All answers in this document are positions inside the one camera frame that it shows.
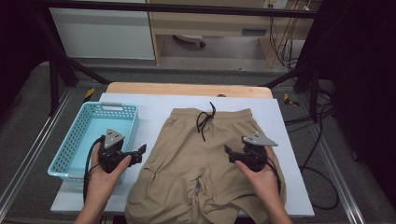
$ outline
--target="light blue plastic basket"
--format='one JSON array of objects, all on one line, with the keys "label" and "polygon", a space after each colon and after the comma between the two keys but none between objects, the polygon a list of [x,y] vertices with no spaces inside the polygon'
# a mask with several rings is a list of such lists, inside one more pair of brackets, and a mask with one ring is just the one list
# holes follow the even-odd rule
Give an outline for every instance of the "light blue plastic basket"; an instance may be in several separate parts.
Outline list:
[{"label": "light blue plastic basket", "polygon": [[136,105],[97,102],[83,104],[49,166],[48,174],[63,180],[82,181],[93,142],[106,134],[109,128],[125,135],[122,151],[132,151],[138,122]]}]

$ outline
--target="hand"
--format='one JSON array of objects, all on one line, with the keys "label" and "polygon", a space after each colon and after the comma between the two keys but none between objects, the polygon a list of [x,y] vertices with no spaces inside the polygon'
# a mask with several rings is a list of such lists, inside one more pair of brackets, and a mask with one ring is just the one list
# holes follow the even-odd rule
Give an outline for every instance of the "hand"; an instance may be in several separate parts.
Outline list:
[{"label": "hand", "polygon": [[92,168],[88,185],[87,199],[75,223],[98,223],[105,210],[108,199],[113,193],[122,173],[128,168],[131,156],[125,157],[110,174],[99,164],[100,143],[96,144],[92,153]]},{"label": "hand", "polygon": [[[267,151],[267,156],[270,159],[268,162],[274,161],[274,151],[268,147],[265,147],[265,149]],[[262,200],[267,198],[268,195],[278,194],[276,175],[271,167],[265,165],[261,171],[253,172],[241,161],[236,161],[235,165],[248,178],[256,191],[257,196]]]},{"label": "hand", "polygon": [[[265,150],[267,151],[268,158],[271,159],[268,160],[268,162],[273,162],[275,158],[274,151],[269,147],[265,147]],[[271,167],[266,165],[261,171],[256,173],[251,171],[241,161],[235,161],[235,165],[247,177],[253,186],[256,195],[262,200],[271,223],[291,223],[291,220],[280,199],[276,175]]]}]

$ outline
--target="person's left hand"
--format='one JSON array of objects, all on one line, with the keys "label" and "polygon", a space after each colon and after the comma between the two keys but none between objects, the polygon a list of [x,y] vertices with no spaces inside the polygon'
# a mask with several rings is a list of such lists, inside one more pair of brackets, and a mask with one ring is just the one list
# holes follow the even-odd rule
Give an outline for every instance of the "person's left hand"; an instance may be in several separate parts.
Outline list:
[{"label": "person's left hand", "polygon": [[[99,163],[100,145],[101,143],[96,144],[95,150],[92,153],[92,167]],[[94,167],[89,176],[90,182],[86,203],[94,201],[95,203],[106,205],[120,176],[128,168],[130,160],[131,156],[124,158],[111,174],[106,173],[100,165]]]},{"label": "person's left hand", "polygon": [[100,217],[105,210],[107,200],[113,193],[122,173],[128,168],[131,156],[125,157],[117,168],[110,174],[106,173],[99,164],[100,143],[96,144],[92,153],[91,167],[87,198],[75,223],[94,224],[99,223]]}]

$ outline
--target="shorts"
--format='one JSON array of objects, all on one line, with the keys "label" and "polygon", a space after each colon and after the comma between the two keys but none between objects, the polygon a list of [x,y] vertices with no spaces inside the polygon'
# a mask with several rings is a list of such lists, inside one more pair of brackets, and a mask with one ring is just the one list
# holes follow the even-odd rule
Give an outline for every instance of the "shorts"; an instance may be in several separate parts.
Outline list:
[{"label": "shorts", "polygon": [[[176,108],[166,120],[129,194],[128,223],[227,224],[235,222],[241,209],[256,223],[269,221],[248,179],[224,151],[226,144],[242,152],[241,136],[262,133],[250,109],[216,112],[202,130],[205,141],[196,126],[201,112]],[[276,157],[274,163],[285,202],[286,185]]]}]

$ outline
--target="gray floor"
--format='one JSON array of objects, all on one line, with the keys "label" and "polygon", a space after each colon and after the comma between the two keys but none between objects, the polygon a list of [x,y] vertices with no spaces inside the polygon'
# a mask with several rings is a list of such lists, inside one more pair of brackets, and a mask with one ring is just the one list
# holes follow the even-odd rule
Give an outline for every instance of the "gray floor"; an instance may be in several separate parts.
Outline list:
[{"label": "gray floor", "polygon": [[[176,82],[205,84],[240,84],[256,86],[264,84],[286,72],[285,68],[269,69],[255,38],[206,37],[206,47],[185,43],[168,36],[165,39],[162,64],[127,64],[116,67],[94,64],[92,69],[103,77],[115,81],[135,82]],[[62,143],[68,128],[76,116],[88,88],[96,87],[92,101],[99,99],[106,86],[92,84],[86,76],[79,75],[81,82],[73,89],[70,101],[43,146],[35,164],[24,181],[13,204],[8,208],[6,218],[29,218],[50,220],[73,220],[75,216],[54,214],[50,206],[56,190],[62,183],[60,179],[47,175],[49,164]],[[293,101],[301,102],[305,94],[295,94],[291,88],[293,80],[280,87],[273,88],[273,94],[279,101],[284,120],[296,119],[306,114],[302,106],[285,105],[284,93]],[[30,146],[39,135],[50,111],[49,71],[46,66],[35,69],[21,90],[21,101],[10,108],[0,119],[0,143],[2,162],[0,168],[0,190],[5,192],[8,183],[25,159]],[[375,182],[370,170],[364,163],[352,160],[352,152],[347,144],[337,119],[327,117],[323,120],[323,138],[329,145],[342,174],[349,186],[366,223],[396,223],[395,211]],[[310,127],[290,133],[290,141],[299,164],[303,163],[316,136]],[[316,150],[308,163],[310,167],[329,172],[322,155]],[[334,202],[334,193],[330,185],[315,173],[304,171],[304,181],[311,202],[328,206]],[[302,223],[349,223],[344,206],[340,203],[331,211],[315,208],[314,217],[295,220]]]}]

